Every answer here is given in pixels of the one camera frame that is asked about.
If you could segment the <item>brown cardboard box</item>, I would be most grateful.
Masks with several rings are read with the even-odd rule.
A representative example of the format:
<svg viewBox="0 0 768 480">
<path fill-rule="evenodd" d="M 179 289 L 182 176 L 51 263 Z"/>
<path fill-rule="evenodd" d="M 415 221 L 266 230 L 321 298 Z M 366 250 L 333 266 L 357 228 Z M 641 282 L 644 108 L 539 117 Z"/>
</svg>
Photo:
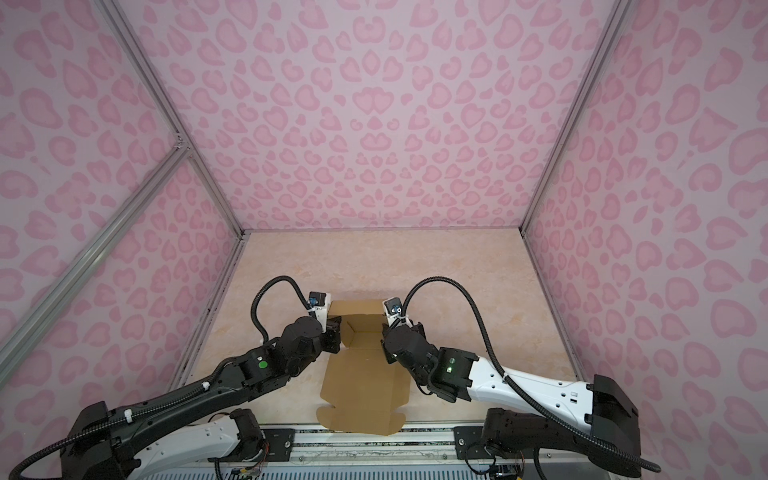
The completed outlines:
<svg viewBox="0 0 768 480">
<path fill-rule="evenodd" d="M 341 350 L 329 357 L 316 411 L 333 431 L 392 435 L 404 426 L 411 377 L 390 364 L 382 347 L 388 326 L 380 300 L 334 300 L 329 319 L 340 322 Z"/>
</svg>

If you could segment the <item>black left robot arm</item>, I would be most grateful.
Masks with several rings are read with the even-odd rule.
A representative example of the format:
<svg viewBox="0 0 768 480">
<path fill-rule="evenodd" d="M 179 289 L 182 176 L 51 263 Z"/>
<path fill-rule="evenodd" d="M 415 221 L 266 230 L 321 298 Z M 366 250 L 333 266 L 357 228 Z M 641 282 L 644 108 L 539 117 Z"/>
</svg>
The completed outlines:
<svg viewBox="0 0 768 480">
<path fill-rule="evenodd" d="M 281 336 L 224 359 L 194 384 L 147 401 L 109 409 L 93 403 L 78 415 L 60 454 L 64 479 L 126 479 L 139 468 L 137 455 L 155 441 L 220 410 L 237 407 L 284 387 L 322 353 L 340 351 L 341 319 L 325 328 L 309 316 Z"/>
</svg>

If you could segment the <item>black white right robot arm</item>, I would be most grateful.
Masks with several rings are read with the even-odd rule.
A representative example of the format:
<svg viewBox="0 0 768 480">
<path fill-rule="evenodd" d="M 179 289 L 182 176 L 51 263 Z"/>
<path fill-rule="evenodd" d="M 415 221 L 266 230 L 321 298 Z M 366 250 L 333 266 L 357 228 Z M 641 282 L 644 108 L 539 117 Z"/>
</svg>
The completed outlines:
<svg viewBox="0 0 768 480">
<path fill-rule="evenodd" d="M 481 444 L 495 455 L 571 451 L 610 473 L 642 475 L 639 410 L 610 377 L 564 381 L 499 370 L 475 353 L 434 346 L 421 325 L 384 327 L 382 348 L 428 393 L 450 403 L 490 404 Z"/>
</svg>

